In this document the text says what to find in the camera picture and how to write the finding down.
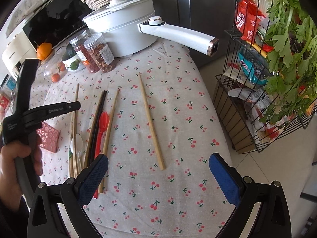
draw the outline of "red spoon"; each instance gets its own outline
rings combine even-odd
[[[99,118],[99,132],[96,141],[96,149],[95,149],[95,158],[98,157],[100,153],[100,145],[101,145],[101,138],[102,134],[107,130],[109,123],[109,116],[107,112],[102,112]],[[94,198],[98,198],[98,189],[94,194]]]

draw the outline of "pink patterned box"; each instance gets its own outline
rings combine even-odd
[[[48,125],[46,122],[42,122],[42,125],[42,129],[36,131],[42,140],[40,147],[56,153],[59,131]]]

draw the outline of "tile floor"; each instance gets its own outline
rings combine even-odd
[[[222,73],[225,57],[199,68],[205,85],[212,96],[215,75]],[[286,137],[273,142],[262,153],[252,152],[238,155],[227,138],[233,166],[242,176],[251,176],[256,182],[271,183],[278,180],[283,187],[291,217],[292,237],[298,237],[316,204],[301,199],[300,193],[312,171],[312,162],[317,152],[317,117],[314,117],[307,130],[299,129]],[[247,237],[256,212],[257,203],[240,237]]]

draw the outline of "pot handle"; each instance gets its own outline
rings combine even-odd
[[[177,42],[208,56],[214,55],[218,50],[217,38],[188,28],[169,25],[164,21],[158,25],[145,22],[139,24],[139,27],[142,33]]]

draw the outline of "blue rubber pad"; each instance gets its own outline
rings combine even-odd
[[[209,168],[224,193],[227,201],[236,207],[240,204],[240,190],[225,166],[215,155],[210,155]]]
[[[108,158],[103,156],[78,190],[78,203],[81,206],[90,203],[96,189],[108,170]]]

